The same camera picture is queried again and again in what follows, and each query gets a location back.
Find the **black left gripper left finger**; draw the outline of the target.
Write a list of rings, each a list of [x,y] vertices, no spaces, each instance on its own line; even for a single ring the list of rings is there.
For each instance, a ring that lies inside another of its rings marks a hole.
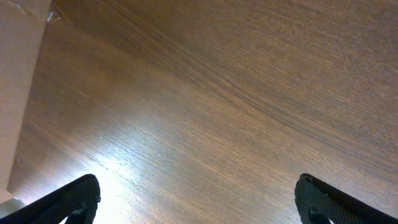
[[[1,218],[1,224],[92,224],[100,200],[98,179],[86,174]]]

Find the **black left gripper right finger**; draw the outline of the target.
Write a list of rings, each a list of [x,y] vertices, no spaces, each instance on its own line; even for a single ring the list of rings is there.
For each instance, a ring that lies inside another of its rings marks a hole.
[[[294,194],[303,224],[397,224],[396,218],[310,174],[300,175]]]

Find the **brown cardboard box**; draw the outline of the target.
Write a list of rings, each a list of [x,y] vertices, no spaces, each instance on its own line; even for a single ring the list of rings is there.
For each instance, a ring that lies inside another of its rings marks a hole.
[[[29,97],[51,0],[1,0],[1,202]]]

